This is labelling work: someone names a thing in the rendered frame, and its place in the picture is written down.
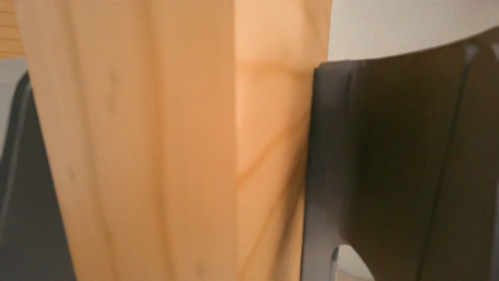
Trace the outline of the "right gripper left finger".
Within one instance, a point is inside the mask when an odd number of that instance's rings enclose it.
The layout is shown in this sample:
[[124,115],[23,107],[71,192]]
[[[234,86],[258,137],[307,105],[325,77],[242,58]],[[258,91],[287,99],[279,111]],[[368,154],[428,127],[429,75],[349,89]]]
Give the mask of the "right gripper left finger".
[[77,281],[26,57],[0,60],[0,281]]

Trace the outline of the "beige wall rack case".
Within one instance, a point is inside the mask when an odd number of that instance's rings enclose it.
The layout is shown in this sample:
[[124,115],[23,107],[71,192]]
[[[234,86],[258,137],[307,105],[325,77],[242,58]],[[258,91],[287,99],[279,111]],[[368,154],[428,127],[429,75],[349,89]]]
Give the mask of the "beige wall rack case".
[[335,281],[373,281],[367,278],[362,278],[347,272],[337,270]]

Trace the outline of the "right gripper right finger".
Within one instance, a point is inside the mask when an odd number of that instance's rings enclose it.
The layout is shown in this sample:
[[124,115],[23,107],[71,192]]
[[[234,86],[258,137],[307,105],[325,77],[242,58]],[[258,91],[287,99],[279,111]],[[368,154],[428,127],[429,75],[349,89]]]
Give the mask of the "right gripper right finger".
[[499,281],[499,25],[314,68],[299,281]]

